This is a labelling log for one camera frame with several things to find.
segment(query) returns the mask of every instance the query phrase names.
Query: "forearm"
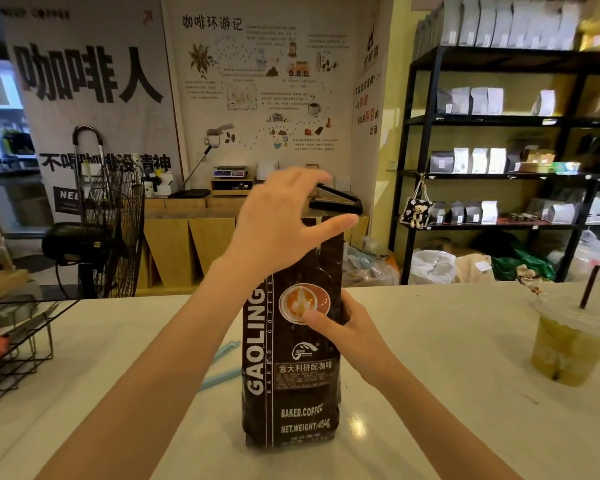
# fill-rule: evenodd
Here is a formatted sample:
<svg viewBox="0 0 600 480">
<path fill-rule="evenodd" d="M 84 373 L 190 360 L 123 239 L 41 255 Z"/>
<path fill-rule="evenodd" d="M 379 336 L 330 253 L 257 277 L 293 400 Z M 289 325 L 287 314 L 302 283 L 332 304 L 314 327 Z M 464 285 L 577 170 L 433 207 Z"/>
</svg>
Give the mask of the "forearm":
<svg viewBox="0 0 600 480">
<path fill-rule="evenodd" d="M 258 283 L 220 258 L 37 480 L 149 479 L 240 307 Z"/>
<path fill-rule="evenodd" d="M 399 362 L 379 389 L 442 480 L 521 480 Z"/>
</svg>

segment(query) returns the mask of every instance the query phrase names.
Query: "iced drink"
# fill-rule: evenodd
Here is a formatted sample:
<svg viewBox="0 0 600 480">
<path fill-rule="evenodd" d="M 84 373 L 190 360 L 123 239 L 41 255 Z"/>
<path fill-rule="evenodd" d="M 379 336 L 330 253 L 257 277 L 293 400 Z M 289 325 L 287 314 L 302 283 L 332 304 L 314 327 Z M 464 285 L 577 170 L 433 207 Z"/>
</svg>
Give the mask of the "iced drink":
<svg viewBox="0 0 600 480">
<path fill-rule="evenodd" d="M 567 386 L 584 384 L 600 360 L 600 305 L 578 307 L 578 297 L 541 294 L 540 321 L 531 364 L 545 377 Z"/>
</svg>

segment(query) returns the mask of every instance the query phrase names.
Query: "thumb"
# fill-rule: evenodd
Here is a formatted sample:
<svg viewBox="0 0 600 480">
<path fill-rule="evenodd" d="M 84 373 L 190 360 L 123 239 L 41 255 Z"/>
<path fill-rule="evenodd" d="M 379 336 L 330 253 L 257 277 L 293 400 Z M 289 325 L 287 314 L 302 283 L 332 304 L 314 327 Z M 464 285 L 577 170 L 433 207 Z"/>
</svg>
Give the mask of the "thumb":
<svg viewBox="0 0 600 480">
<path fill-rule="evenodd" d="M 358 216 L 355 214 L 343 214 L 332 217 L 317 226 L 307 227 L 307 234 L 312 246 L 318 247 L 324 241 L 337 236 L 338 234 L 351 229 L 358 223 Z"/>
<path fill-rule="evenodd" d="M 305 310 L 302 318 L 309 328 L 324 335 L 333 343 L 337 343 L 340 334 L 343 332 L 342 325 L 315 310 Z"/>
</svg>

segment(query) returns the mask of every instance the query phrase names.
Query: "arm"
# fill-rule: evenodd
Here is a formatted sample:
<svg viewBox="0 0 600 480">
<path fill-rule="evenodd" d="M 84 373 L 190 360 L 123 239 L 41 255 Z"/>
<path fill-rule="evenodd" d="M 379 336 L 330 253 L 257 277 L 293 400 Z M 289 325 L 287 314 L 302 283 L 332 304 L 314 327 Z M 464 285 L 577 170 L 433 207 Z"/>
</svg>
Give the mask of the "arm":
<svg viewBox="0 0 600 480">
<path fill-rule="evenodd" d="M 389 401 L 442 480 L 521 480 L 400 363 L 364 306 L 346 290 L 342 302 L 350 317 L 346 325 L 314 310 L 304 313 L 305 323 L 330 339 Z"/>
<path fill-rule="evenodd" d="M 289 169 L 276 172 L 250 193 L 224 256 L 37 480 L 151 477 L 254 288 L 356 224 L 358 217 L 349 214 L 311 228 L 302 224 L 307 194 L 318 181 L 330 178 L 323 171 Z"/>
</svg>

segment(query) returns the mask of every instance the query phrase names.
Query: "black metal shelf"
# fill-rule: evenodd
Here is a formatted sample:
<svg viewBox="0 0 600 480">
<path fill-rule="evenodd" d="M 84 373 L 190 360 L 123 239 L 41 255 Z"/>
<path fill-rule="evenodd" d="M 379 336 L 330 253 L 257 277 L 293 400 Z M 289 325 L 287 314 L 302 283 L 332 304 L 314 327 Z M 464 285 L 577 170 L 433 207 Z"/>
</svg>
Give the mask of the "black metal shelf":
<svg viewBox="0 0 600 480">
<path fill-rule="evenodd" d="M 398 175 L 419 178 L 417 170 L 398 170 Z M 597 173 L 578 173 L 577 175 L 558 175 L 557 173 L 424 173 L 425 180 L 547 180 L 548 178 L 568 178 L 570 180 L 600 180 Z"/>
<path fill-rule="evenodd" d="M 412 62 L 416 70 L 433 70 L 444 52 L 443 71 L 600 75 L 600 52 L 438 46 Z"/>
<path fill-rule="evenodd" d="M 400 151 L 398 153 L 398 172 L 395 179 L 393 192 L 392 215 L 401 213 L 402 183 L 404 178 L 414 179 L 414 192 L 418 189 L 419 175 L 429 180 L 544 180 L 542 192 L 549 191 L 556 180 L 582 182 L 585 195 L 582 205 L 576 216 L 576 224 L 551 225 L 536 223 L 504 223 L 496 225 L 432 225 L 430 230 L 484 230 L 496 228 L 501 230 L 531 230 L 530 236 L 535 236 L 540 230 L 570 230 L 571 236 L 564 252 L 564 257 L 557 270 L 556 281 L 562 282 L 567 276 L 569 266 L 575 255 L 582 232 L 589 228 L 600 228 L 600 225 L 586 225 L 585 221 L 596 193 L 600 190 L 599 173 L 581 173 L 578 175 L 556 175 L 554 173 L 513 173 L 513 174 L 476 174 L 463 175 L 453 173 L 428 173 L 427 161 L 429 160 L 429 144 L 433 126 L 464 126 L 464 127 L 545 127 L 559 128 L 555 145 L 556 161 L 560 161 L 567 149 L 570 131 L 573 128 L 599 128 L 600 118 L 580 118 L 576 116 L 580 99 L 584 92 L 585 83 L 589 75 L 600 75 L 600 52 L 574 52 L 552 50 L 520 50 L 510 48 L 477 48 L 477 47 L 444 47 L 431 49 L 411 63 L 404 114 L 411 115 L 415 95 L 416 76 L 418 71 L 428 70 L 429 89 L 425 113 L 405 120 L 400 138 Z M 576 74 L 575 84 L 569 97 L 563 116 L 544 118 L 540 116 L 480 116 L 476 114 L 439 114 L 436 113 L 436 98 L 440 73 L 442 71 L 460 72 L 505 72 L 505 73 L 565 73 Z M 418 151 L 418 164 L 416 169 L 404 169 L 409 140 L 410 128 L 422 126 L 420 135 L 420 149 Z M 394 217 L 389 233 L 389 249 L 395 247 L 395 237 L 399 218 Z M 406 249 L 404 252 L 404 266 L 401 284 L 407 284 L 411 257 L 415 245 L 416 229 L 408 229 Z"/>
<path fill-rule="evenodd" d="M 408 227 L 407 224 L 400 223 L 401 226 Z M 512 223 L 512 224 L 433 224 L 424 227 L 423 229 L 416 229 L 418 231 L 433 231 L 433 230 L 487 230 L 487 229 L 501 229 L 501 230 L 574 230 L 580 226 L 576 224 L 540 224 L 540 223 Z"/>
<path fill-rule="evenodd" d="M 409 118 L 405 126 L 422 126 L 424 114 Z M 481 116 L 478 114 L 435 113 L 433 126 L 496 126 L 517 128 L 600 128 L 600 118 L 568 118 L 566 116 Z"/>
</svg>

